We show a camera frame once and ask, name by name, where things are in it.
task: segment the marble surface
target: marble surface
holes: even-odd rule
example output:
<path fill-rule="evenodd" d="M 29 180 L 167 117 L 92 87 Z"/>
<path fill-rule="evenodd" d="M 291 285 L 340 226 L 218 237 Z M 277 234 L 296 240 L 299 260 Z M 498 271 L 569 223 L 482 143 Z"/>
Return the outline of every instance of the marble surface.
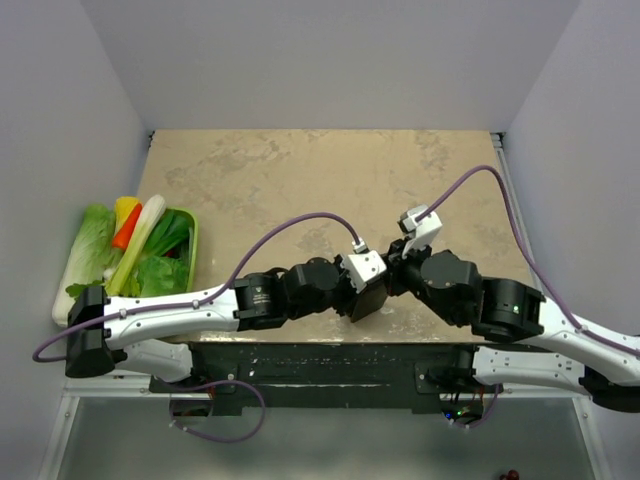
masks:
<path fill-rule="evenodd" d="M 479 164 L 496 165 L 481 131 L 414 130 L 158 130 L 138 194 L 162 194 L 200 221 L 195 289 L 223 283 L 262 235 L 307 212 L 329 211 L 351 222 L 370 248 L 400 238 L 400 214 L 436 199 Z M 435 251 L 451 249 L 485 276 L 531 283 L 513 240 L 493 177 L 469 179 L 439 209 L 444 224 Z M 312 220 L 269 242 L 245 272 L 288 268 L 313 256 L 350 252 L 338 223 Z M 411 295 L 390 298 L 352 324 L 334 312 L 243 333 L 203 332 L 200 341 L 464 342 L 468 328 L 449 327 Z"/>

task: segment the yellow bell pepper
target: yellow bell pepper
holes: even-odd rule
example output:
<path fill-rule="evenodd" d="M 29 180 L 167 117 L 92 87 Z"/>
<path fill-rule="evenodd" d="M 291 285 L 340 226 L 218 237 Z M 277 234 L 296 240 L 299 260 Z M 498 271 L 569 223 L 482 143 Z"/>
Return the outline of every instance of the yellow bell pepper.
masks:
<path fill-rule="evenodd" d="M 113 207 L 116 214 L 116 232 L 120 231 L 124 222 L 127 221 L 127 218 L 139 203 L 141 202 L 136 197 L 120 197 L 116 200 L 116 204 Z"/>

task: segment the carrot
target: carrot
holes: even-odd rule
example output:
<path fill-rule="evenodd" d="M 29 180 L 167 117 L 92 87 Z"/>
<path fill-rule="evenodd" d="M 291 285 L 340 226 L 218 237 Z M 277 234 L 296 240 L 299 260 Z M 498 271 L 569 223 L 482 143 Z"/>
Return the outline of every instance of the carrot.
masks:
<path fill-rule="evenodd" d="M 136 223 L 138 223 L 138 217 L 140 217 L 140 212 L 142 212 L 142 204 L 139 203 L 131 213 L 127 217 L 127 220 L 122 225 L 122 228 L 116 233 L 115 237 L 111 241 L 111 246 L 115 248 L 119 248 L 120 250 L 126 250 L 129 246 L 129 240 L 131 240 L 131 236 L 133 235 L 133 230 L 136 228 Z"/>

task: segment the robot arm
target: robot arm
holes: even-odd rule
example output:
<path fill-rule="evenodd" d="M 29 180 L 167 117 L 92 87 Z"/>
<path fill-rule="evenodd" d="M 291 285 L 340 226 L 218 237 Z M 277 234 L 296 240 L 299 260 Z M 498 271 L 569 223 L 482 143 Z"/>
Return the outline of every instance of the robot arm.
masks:
<path fill-rule="evenodd" d="M 97 376 L 117 367 L 178 382 L 198 376 L 192 352 L 187 345 L 155 339 L 199 331 L 279 328 L 287 320 L 329 308 L 357 321 L 380 309 L 388 296 L 410 292 L 452 326 L 470 326 L 475 335 L 491 342 L 546 350 L 462 349 L 455 365 L 428 372 L 431 382 L 467 385 L 471 391 L 478 385 L 507 382 L 541 385 L 591 394 L 608 408 L 640 407 L 638 358 L 584 332 L 596 332 L 631 349 L 640 348 L 636 337 L 585 319 L 579 319 L 583 327 L 577 330 L 541 292 L 514 280 L 482 277 L 474 263 L 450 251 L 432 253 L 429 245 L 442 225 L 435 213 L 419 220 L 425 209 L 417 207 L 400 218 L 405 236 L 385 254 L 358 245 L 354 254 L 339 255 L 333 262 L 313 258 L 289 270 L 249 274 L 213 302 L 199 299 L 222 286 L 150 299 L 109 299 L 100 287 L 91 287 L 74 307 L 71 324 L 103 314 L 119 318 L 69 336 L 67 376 Z M 129 314 L 132 309 L 138 313 Z"/>

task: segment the lettuce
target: lettuce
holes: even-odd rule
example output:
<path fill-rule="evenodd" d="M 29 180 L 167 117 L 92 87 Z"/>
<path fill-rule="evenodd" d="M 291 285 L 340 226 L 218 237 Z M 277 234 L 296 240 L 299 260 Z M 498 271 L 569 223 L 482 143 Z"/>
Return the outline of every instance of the lettuce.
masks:
<path fill-rule="evenodd" d="M 67 315 L 84 286 L 100 283 L 105 266 L 111 256 L 111 239 L 116 227 L 116 216 L 104 205 L 89 205 L 80 230 L 71 247 L 67 266 L 60 280 L 51 315 L 61 326 L 67 324 Z"/>
<path fill-rule="evenodd" d="M 137 282 L 141 297 L 185 293 L 188 280 L 189 267 L 179 259 L 154 256 L 138 265 Z"/>

